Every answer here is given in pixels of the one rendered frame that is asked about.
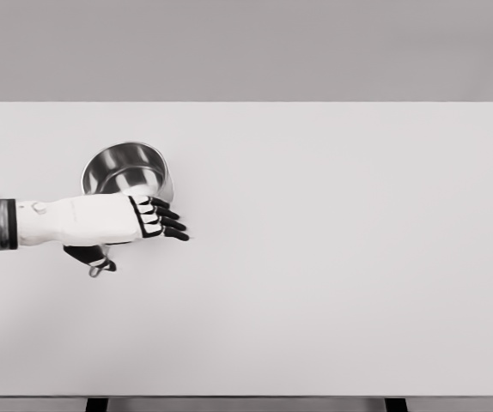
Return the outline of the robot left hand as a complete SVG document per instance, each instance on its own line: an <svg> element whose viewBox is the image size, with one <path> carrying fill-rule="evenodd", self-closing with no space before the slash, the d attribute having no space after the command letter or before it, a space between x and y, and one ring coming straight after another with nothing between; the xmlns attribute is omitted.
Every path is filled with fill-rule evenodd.
<svg viewBox="0 0 493 412"><path fill-rule="evenodd" d="M63 208L64 220L58 228L57 240L66 254L95 274L117 270L103 245L130 244L160 236L190 239L180 216L158 197L98 194L66 198L58 205Z"/></svg>

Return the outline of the steel pot with handle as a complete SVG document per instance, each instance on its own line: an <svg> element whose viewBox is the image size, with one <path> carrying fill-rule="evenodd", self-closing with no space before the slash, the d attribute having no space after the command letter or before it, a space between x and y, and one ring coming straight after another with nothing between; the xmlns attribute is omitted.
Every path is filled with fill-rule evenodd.
<svg viewBox="0 0 493 412"><path fill-rule="evenodd" d="M147 195L170 204L165 197L158 196L160 193L167 194L168 176L167 163L158 150L143 143L120 143L100 151L84 168L82 186L89 189L82 196L114 193ZM51 212L62 218L59 223L51 219L57 229L64 220L59 201L50 204ZM99 274L89 267L90 276Z"/></svg>

